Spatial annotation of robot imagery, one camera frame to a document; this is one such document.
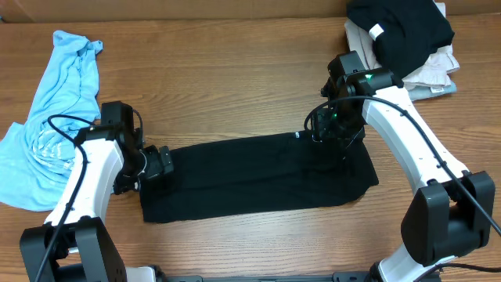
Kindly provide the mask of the black polo shirt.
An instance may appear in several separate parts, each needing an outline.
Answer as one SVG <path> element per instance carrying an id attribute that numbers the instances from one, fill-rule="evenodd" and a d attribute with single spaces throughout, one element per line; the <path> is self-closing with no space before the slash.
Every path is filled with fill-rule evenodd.
<path id="1" fill-rule="evenodd" d="M 171 159 L 164 181 L 142 185 L 145 222 L 339 206 L 379 183 L 362 140 L 316 142 L 305 132 L 178 148 Z"/>

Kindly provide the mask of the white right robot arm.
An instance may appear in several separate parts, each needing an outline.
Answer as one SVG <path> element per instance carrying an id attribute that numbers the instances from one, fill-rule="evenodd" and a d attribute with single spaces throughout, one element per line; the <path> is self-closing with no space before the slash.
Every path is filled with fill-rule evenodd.
<path id="1" fill-rule="evenodd" d="M 472 173 L 442 145 L 416 111 L 403 82 L 390 70 L 367 70 L 357 52 L 337 56 L 321 90 L 327 101 L 305 128 L 315 141 L 347 147 L 372 126 L 405 171 L 413 200 L 402 220 L 402 245 L 364 272 L 338 272 L 335 281 L 438 281 L 454 260 L 487 245 L 495 184 Z"/>

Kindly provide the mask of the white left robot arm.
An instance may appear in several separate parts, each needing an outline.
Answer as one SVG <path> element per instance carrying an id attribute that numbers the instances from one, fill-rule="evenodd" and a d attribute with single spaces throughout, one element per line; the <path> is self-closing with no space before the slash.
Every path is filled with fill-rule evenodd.
<path id="1" fill-rule="evenodd" d="M 75 166 L 57 206 L 42 226 L 24 230 L 20 251 L 31 281 L 167 279 L 157 266 L 127 267 L 104 225 L 112 194 L 159 184 L 174 171 L 167 147 L 146 147 L 139 112 L 104 103 L 101 122 L 88 122 L 71 140 Z"/>

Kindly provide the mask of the light blue t-shirt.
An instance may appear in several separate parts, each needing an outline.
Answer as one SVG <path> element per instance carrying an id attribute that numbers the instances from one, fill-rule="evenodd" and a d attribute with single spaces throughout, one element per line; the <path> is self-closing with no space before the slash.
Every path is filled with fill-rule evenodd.
<path id="1" fill-rule="evenodd" d="M 33 212 L 54 209 L 74 166 L 71 142 L 100 118 L 97 102 L 101 41 L 55 31 L 53 51 L 27 120 L 1 141 L 1 202 Z"/>

